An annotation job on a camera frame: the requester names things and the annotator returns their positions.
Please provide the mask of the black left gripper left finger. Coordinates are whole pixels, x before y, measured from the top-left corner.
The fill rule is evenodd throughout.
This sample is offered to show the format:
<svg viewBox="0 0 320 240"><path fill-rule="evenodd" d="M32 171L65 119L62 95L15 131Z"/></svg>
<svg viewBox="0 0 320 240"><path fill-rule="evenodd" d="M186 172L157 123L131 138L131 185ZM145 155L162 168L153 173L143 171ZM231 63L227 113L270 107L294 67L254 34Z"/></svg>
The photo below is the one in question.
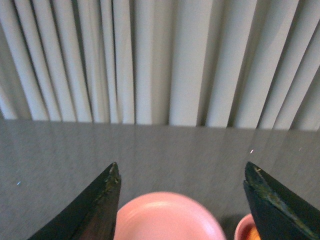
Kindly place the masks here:
<svg viewBox="0 0 320 240"><path fill-rule="evenodd" d="M112 240L121 186L119 167L113 162L30 239Z"/></svg>

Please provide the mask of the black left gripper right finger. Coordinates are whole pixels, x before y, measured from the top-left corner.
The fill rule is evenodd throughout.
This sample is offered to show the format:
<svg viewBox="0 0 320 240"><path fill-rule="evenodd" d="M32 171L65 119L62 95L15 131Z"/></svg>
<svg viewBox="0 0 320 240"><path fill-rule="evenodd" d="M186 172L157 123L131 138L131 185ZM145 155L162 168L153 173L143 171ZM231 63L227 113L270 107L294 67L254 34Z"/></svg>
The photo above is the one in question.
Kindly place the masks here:
<svg viewBox="0 0 320 240"><path fill-rule="evenodd" d="M320 211L262 168L247 162L243 188L262 240L318 240Z"/></svg>

